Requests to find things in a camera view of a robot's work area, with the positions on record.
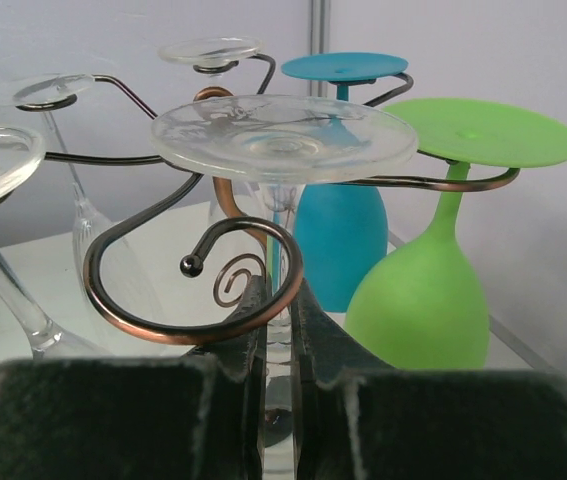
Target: wire ball tip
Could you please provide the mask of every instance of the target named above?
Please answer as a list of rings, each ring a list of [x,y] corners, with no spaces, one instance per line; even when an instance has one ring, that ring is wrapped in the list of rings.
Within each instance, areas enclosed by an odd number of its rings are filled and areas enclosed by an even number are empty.
[[[203,271],[203,260],[198,255],[186,255],[181,260],[181,273],[186,277],[198,277]]]

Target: clear wine glass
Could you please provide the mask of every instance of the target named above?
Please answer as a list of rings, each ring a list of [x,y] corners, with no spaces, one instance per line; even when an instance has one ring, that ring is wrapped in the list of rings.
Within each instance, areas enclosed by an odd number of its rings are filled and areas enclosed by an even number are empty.
[[[213,115],[203,119],[201,107]],[[414,130],[379,110],[285,95],[214,98],[176,108],[153,122],[152,143],[176,166],[258,182],[270,217],[290,232],[306,184],[391,174],[417,148]],[[267,251],[276,290],[285,276],[286,259],[274,242]],[[266,415],[280,415],[285,423],[291,420],[292,403],[289,312],[268,325],[267,348],[272,394],[266,394]],[[266,444],[268,474],[289,475],[293,470],[291,430],[286,433],[284,441]]]
[[[72,105],[76,101],[76,95],[93,84],[94,77],[87,74],[45,74],[18,79],[0,84],[0,106],[40,112],[49,133],[48,143],[56,143],[61,153],[69,153],[52,110]],[[72,247],[75,270],[99,343],[115,355],[162,354],[166,351],[164,345],[148,342],[118,330],[106,322],[88,300],[81,276],[85,254],[92,241],[114,223],[90,202],[73,164],[67,164],[66,172],[74,192],[75,218]],[[108,250],[108,254],[103,259],[102,274],[108,292],[111,292],[126,310],[157,323],[167,323],[156,292],[125,238]]]
[[[187,40],[173,45],[166,45],[159,49],[159,57],[166,62],[194,67],[194,70],[206,78],[206,86],[195,96],[195,101],[206,100],[212,97],[230,96],[232,93],[225,88],[225,73],[238,64],[239,60],[251,57],[261,51],[262,42],[251,37],[211,37]],[[208,210],[208,225],[228,218],[228,213],[219,203],[219,197],[231,195],[240,212],[257,217],[264,216],[262,201],[257,196],[258,185],[254,182],[229,182],[226,179],[214,179],[213,194]],[[251,270],[262,264],[264,255],[261,253],[265,246],[256,239],[246,235],[245,232],[233,232],[219,239],[212,253],[214,256],[229,261],[228,269],[238,266],[241,269]],[[256,255],[260,261],[254,262]],[[224,293],[216,292],[216,302],[220,306],[229,307],[238,302],[244,284],[231,282],[226,284]]]
[[[44,141],[37,132],[0,127],[0,202],[34,173],[44,156]],[[107,354],[55,323],[27,292],[1,253],[0,297],[25,332],[35,359]]]

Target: green wine glass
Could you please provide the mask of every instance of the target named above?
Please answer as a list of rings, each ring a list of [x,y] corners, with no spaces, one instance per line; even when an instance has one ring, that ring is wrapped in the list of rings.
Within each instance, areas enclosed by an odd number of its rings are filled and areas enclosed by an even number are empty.
[[[567,161],[567,127],[522,108],[424,98],[385,111],[416,130],[421,153],[450,163],[448,180],[465,180],[470,164],[536,168]],[[345,330],[398,368],[475,369],[485,364],[488,305],[456,240],[462,195],[442,193],[427,229],[381,260],[348,307]]]

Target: wine glass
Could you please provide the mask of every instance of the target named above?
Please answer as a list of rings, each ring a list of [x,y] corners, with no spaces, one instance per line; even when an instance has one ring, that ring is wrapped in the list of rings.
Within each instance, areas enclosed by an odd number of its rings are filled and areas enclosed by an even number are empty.
[[[201,104],[214,113],[208,119],[199,114]],[[413,156],[417,144],[409,125],[379,110],[286,95],[195,102],[158,117],[151,133],[158,153],[175,166],[258,182],[270,217],[290,232],[306,184],[392,173]],[[273,242],[267,251],[275,291],[285,276],[286,258]],[[268,330],[268,385],[276,383],[275,389],[270,388],[276,395],[266,396],[265,408],[266,416],[276,416],[291,412],[289,312],[270,322]],[[291,430],[286,433],[284,441],[266,444],[268,473],[293,469]]]
[[[251,37],[210,37],[166,45],[159,49],[158,54],[166,62],[194,67],[197,73],[207,77],[207,86],[194,96],[195,101],[201,101],[232,95],[224,86],[225,73],[237,66],[240,60],[258,54],[261,48],[262,42]],[[237,214],[264,216],[262,201],[257,197],[258,186],[254,182],[231,182],[217,177],[213,179],[213,189],[208,210],[209,225]],[[259,243],[259,239],[246,236],[245,232],[229,233],[219,239],[212,255],[231,259],[226,265],[228,271],[248,259],[256,261],[254,266],[259,266],[262,264],[262,256],[245,253],[258,252],[264,248],[265,245]],[[219,275],[217,282],[222,281],[223,276]],[[236,305],[243,291],[241,287],[239,282],[229,282],[223,292],[226,299],[221,298],[220,291],[215,291],[217,304],[223,307]]]
[[[13,106],[27,112],[38,112],[48,130],[48,143],[55,142],[61,153],[69,153],[52,111],[76,102],[77,94],[92,87],[95,79],[87,74],[44,74],[0,84],[0,106]],[[156,356],[166,351],[154,344],[127,335],[106,322],[89,302],[81,272],[83,260],[92,241],[114,223],[98,211],[85,193],[78,172],[72,163],[65,169],[74,193],[75,218],[72,228],[74,266],[81,294],[97,334],[99,343],[115,355]],[[117,242],[103,261],[103,278],[108,291],[125,308],[151,319],[166,323],[156,292],[147,278],[141,262],[125,240]]]
[[[377,79],[398,77],[406,82],[366,103],[376,106],[411,88],[411,78],[403,73],[407,66],[405,59],[382,53],[331,52],[295,58],[284,63],[281,72],[336,85],[337,100],[349,100],[351,87]],[[305,277],[325,311],[345,313],[356,287],[387,255],[388,235],[385,204],[377,188],[307,186],[294,237],[303,252]]]
[[[465,180],[471,164],[532,168],[567,161],[567,127],[522,108],[431,98],[386,110],[415,128],[422,153],[448,160],[448,180]],[[442,193],[427,229],[378,263],[348,308],[345,330],[396,367],[485,364],[488,305],[456,240],[462,195]]]
[[[44,156],[44,141],[37,132],[0,127],[0,203],[34,173]],[[21,325],[35,359],[107,354],[55,323],[16,278],[1,253],[0,297]]]

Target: blue glass base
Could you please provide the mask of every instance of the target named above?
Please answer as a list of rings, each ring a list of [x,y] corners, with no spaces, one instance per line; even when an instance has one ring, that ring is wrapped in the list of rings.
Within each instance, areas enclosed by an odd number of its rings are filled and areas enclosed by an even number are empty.
[[[334,52],[309,55],[285,62],[281,71],[288,77],[328,82],[358,82],[402,73],[407,60],[372,52]]]
[[[344,313],[363,277],[387,255],[388,225],[378,189],[308,185],[294,229],[314,295]]]

